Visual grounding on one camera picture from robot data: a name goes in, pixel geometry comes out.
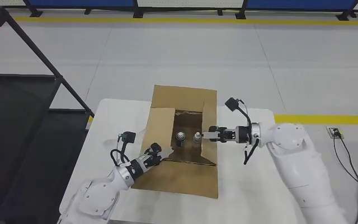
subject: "gray floor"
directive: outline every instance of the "gray floor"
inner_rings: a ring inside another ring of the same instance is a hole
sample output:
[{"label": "gray floor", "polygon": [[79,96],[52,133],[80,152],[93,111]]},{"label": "gray floor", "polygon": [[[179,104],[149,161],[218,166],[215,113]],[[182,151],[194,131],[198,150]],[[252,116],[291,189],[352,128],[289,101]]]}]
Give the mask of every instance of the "gray floor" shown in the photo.
[{"label": "gray floor", "polygon": [[[26,14],[13,12],[15,16]],[[106,16],[114,15],[131,16],[106,12]],[[78,11],[54,11],[43,16],[83,15]],[[103,14],[94,12],[90,16]],[[148,15],[167,16],[193,15]],[[213,17],[208,13],[202,16]],[[248,16],[335,19],[326,14]],[[356,26],[30,22],[20,25],[94,111],[103,98],[150,101],[153,86],[159,84],[215,89],[219,105],[236,96],[251,108],[270,109],[275,114],[358,114]],[[1,73],[50,73],[8,26],[0,29],[0,50]],[[64,88],[52,107],[81,108]],[[328,167],[338,203],[353,223],[357,214],[357,183],[340,167],[326,126],[306,125],[306,128]],[[341,128],[357,163],[358,128],[353,125]],[[340,143],[337,149],[348,164]]]}]

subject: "white table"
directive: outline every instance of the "white table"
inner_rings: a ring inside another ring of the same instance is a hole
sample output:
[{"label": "white table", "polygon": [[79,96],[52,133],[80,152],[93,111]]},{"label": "white table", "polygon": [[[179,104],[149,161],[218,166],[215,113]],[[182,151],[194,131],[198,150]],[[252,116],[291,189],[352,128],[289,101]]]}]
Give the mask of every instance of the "white table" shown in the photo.
[{"label": "white table", "polygon": [[[101,101],[60,205],[61,213],[84,180],[109,174],[113,167],[110,151],[116,146],[118,133],[139,133],[126,150],[130,159],[139,155],[149,108],[150,102],[146,101]],[[269,110],[248,109],[248,113],[263,128],[275,124]],[[238,111],[218,107],[218,125],[234,128],[246,125],[246,120]],[[129,189],[121,192],[111,219],[155,224],[297,223],[297,205],[266,147],[256,149],[246,166],[243,147],[232,142],[218,143],[218,199]]]}]

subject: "wall outlet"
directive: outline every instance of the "wall outlet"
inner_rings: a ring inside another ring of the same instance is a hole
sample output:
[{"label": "wall outlet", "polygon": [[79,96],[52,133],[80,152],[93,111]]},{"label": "wall outlet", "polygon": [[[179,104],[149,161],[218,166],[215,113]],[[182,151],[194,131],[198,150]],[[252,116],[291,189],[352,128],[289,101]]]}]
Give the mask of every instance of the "wall outlet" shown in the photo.
[{"label": "wall outlet", "polygon": [[[334,138],[335,138],[335,139],[339,139],[338,136],[335,136],[334,130],[335,130],[336,128],[337,128],[337,127],[327,127],[328,134],[329,134],[330,138],[332,138],[332,139],[334,139]],[[340,130],[339,128],[337,128],[337,129],[338,129],[338,131],[341,133],[342,139],[344,139],[342,130]]]}]

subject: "bottle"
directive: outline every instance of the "bottle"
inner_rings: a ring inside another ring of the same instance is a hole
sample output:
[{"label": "bottle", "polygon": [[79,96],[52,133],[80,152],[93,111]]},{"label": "bottle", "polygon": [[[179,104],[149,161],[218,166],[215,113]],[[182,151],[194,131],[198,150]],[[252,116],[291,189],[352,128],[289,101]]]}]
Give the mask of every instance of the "bottle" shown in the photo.
[{"label": "bottle", "polygon": [[185,133],[184,132],[178,132],[176,134],[176,139],[177,139],[177,146],[178,147],[184,147]]},{"label": "bottle", "polygon": [[194,137],[192,138],[193,140],[193,147],[194,148],[199,148],[201,146],[201,134],[199,132],[196,132],[194,134]]}]

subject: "cardboard box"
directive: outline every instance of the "cardboard box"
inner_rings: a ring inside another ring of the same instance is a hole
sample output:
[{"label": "cardboard box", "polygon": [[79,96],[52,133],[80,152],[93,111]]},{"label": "cardboard box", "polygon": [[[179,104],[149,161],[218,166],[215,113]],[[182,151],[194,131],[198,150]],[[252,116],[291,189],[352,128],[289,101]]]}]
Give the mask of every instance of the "cardboard box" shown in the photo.
[{"label": "cardboard box", "polygon": [[[155,85],[141,153],[153,142],[174,152],[132,188],[218,198],[216,143],[203,139],[201,147],[192,145],[195,132],[216,125],[216,95],[214,90]],[[176,146],[179,131],[186,134],[184,148]]]}]

